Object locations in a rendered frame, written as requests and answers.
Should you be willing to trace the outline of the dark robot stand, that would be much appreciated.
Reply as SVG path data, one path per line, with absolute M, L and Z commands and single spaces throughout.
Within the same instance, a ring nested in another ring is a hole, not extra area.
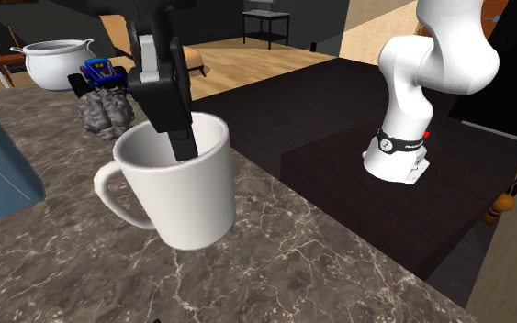
M 374 65 L 333 59 L 194 102 L 221 117 L 240 154 L 426 279 L 517 173 L 517 140 L 462 124 L 453 95 L 426 90 L 428 169 L 415 184 L 381 181 L 362 154 L 383 122 Z

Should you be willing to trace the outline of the grey rock-shaped lump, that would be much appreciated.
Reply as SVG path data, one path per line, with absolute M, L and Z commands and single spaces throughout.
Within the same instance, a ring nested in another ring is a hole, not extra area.
M 127 98 L 109 89 L 83 95 L 77 108 L 84 129 L 103 141 L 118 139 L 135 119 Z

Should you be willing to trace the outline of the dark turned wooden post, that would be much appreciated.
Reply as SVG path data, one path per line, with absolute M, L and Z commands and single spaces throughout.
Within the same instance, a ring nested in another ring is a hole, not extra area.
M 515 198 L 517 194 L 517 178 L 511 186 L 500 194 L 488 211 L 481 217 L 481 221 L 487 225 L 496 222 L 503 212 L 512 210 L 515 207 Z

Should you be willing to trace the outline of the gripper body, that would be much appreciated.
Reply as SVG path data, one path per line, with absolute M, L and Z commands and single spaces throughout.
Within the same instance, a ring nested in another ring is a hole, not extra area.
M 151 21 L 168 10 L 192 8 L 196 0 L 85 0 L 85 3 L 96 15 L 121 15 L 135 22 Z

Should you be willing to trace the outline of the white mug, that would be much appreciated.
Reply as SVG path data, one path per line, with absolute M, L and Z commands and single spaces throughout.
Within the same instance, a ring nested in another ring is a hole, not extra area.
M 192 114 L 199 155 L 175 159 L 168 136 L 148 120 L 115 143 L 114 160 L 94 177 L 96 194 L 114 214 L 137 228 L 154 229 L 169 246 L 192 251 L 221 239 L 236 217 L 230 134 L 227 124 L 211 114 Z M 119 206 L 108 179 L 122 173 L 147 214 L 139 219 Z

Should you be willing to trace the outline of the black side table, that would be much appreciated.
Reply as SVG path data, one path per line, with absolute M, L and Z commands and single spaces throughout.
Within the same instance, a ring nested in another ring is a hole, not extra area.
M 242 11 L 242 43 L 246 43 L 247 38 L 258 39 L 266 41 L 267 48 L 272 49 L 272 43 L 278 40 L 283 40 L 287 46 L 289 43 L 289 27 L 291 15 L 286 12 L 273 11 L 273 6 L 276 0 L 249 0 L 254 3 L 263 3 L 270 5 L 268 10 L 254 9 L 249 11 Z M 260 21 L 260 30 L 254 32 L 246 31 L 246 19 L 255 18 Z M 277 20 L 285 20 L 286 33 L 277 34 L 273 32 L 273 22 Z

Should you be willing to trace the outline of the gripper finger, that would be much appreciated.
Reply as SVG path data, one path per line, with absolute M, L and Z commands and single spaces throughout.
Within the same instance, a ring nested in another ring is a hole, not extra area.
M 137 9 L 127 18 L 135 66 L 128 85 L 154 129 L 165 133 L 179 162 L 198 156 L 190 81 L 181 40 L 164 9 Z

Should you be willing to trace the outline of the wooden chair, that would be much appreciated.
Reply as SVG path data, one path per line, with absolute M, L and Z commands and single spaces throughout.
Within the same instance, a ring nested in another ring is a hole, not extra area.
M 25 55 L 16 52 L 0 56 L 0 71 L 11 87 L 14 86 L 9 70 L 26 70 Z

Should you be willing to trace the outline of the blue toy monster truck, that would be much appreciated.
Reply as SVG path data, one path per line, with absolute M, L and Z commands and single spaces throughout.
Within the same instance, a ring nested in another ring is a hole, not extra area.
M 124 67 L 113 66 L 106 58 L 94 58 L 86 60 L 79 73 L 69 74 L 68 82 L 78 98 L 99 89 L 115 89 L 125 96 L 129 93 L 127 78 Z

